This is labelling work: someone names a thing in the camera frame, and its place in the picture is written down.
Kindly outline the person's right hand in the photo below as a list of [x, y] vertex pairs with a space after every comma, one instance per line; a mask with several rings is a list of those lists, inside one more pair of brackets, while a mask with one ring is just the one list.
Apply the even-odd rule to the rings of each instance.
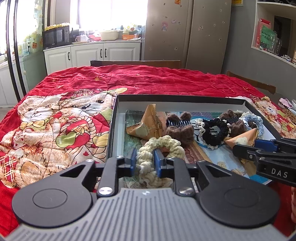
[[291, 205], [292, 205], [292, 213], [291, 219], [294, 223], [296, 223], [296, 188], [291, 187]]

